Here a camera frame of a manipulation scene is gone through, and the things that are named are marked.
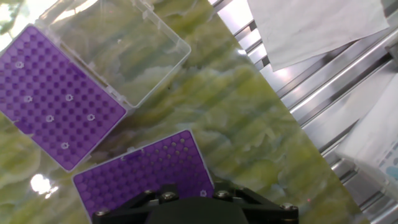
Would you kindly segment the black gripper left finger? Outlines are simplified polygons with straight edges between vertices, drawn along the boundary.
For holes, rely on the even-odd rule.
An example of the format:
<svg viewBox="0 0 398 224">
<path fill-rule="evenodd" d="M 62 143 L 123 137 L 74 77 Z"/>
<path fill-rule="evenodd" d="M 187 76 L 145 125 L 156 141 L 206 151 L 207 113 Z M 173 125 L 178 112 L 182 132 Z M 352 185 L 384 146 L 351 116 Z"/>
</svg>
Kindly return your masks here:
<svg viewBox="0 0 398 224">
<path fill-rule="evenodd" d="M 180 198 L 176 184 L 165 184 L 159 190 L 146 190 L 110 210 L 102 208 L 91 216 L 93 224 L 144 223 L 147 217 L 161 205 Z"/>
</svg>

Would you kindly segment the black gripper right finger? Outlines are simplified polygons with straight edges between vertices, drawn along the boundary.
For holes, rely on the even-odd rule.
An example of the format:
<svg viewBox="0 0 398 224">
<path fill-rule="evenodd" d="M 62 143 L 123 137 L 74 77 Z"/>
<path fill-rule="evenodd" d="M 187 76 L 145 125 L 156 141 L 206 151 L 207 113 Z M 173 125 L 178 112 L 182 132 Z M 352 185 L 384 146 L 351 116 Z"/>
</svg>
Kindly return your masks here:
<svg viewBox="0 0 398 224">
<path fill-rule="evenodd" d="M 291 203 L 276 204 L 247 187 L 233 187 L 229 182 L 214 184 L 213 198 L 238 209 L 247 223 L 299 224 L 299 208 Z"/>
</svg>

